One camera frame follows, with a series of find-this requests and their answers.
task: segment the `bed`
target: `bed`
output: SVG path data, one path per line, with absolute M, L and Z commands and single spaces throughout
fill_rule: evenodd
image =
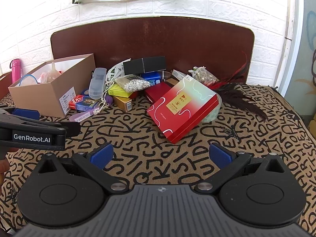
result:
M 55 59 L 94 53 L 97 67 L 110 68 L 126 58 L 165 55 L 169 69 L 186 72 L 193 66 L 206 66 L 218 78 L 230 75 L 244 64 L 241 51 L 251 58 L 253 41 L 253 33 L 246 28 L 178 17 L 99 22 L 62 30 L 51 37 Z M 276 152 L 306 193 L 307 203 L 299 225 L 314 234 L 316 141 L 276 90 L 247 85 L 246 77 L 247 72 L 237 88 L 256 101 L 267 114 L 267 121 L 223 104 L 215 121 L 201 122 L 178 143 L 171 144 L 147 115 L 150 104 L 140 95 L 133 100 L 133 110 L 128 113 L 112 106 L 84 120 L 82 133 L 67 139 L 67 150 L 54 153 L 69 157 L 111 142 L 114 158 L 104 170 L 132 187 L 135 183 L 194 186 L 218 171 L 208 155 L 209 144 L 213 142 L 234 152 L 251 152 L 255 157 Z M 10 95 L 0 103 L 13 105 Z M 41 116 L 41 120 L 67 121 L 74 113 L 59 119 Z M 46 151 L 21 149 L 8 154 L 10 171 L 5 174 L 0 201 L 1 225 L 5 230 L 15 230 L 26 223 L 17 208 L 16 197 L 43 153 Z

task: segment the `purple toy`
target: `purple toy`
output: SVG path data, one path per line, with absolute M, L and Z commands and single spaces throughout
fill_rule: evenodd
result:
M 106 96 L 105 96 L 105 101 L 106 101 L 106 103 L 108 103 L 109 105 L 112 105 L 112 103 L 113 103 L 113 98 L 112 98 L 112 96 L 106 94 Z

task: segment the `white brick wall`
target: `white brick wall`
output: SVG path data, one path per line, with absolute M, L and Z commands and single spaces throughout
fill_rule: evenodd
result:
M 272 85 L 284 42 L 287 0 L 133 0 L 74 5 L 72 0 L 0 0 L 0 65 L 20 57 L 24 73 L 52 59 L 53 32 L 90 22 L 145 16 L 191 16 L 252 29 L 247 82 Z

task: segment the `price tag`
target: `price tag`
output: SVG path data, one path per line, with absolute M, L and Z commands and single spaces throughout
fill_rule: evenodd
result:
M 70 111 L 69 102 L 76 97 L 75 89 L 72 87 L 67 93 L 65 93 L 60 99 L 59 102 L 65 115 Z

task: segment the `clear plastic case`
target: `clear plastic case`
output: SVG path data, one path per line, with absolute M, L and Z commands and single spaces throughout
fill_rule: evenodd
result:
M 89 86 L 89 96 L 94 100 L 101 99 L 104 92 L 105 85 L 105 68 L 96 68 L 93 72 L 93 76 Z

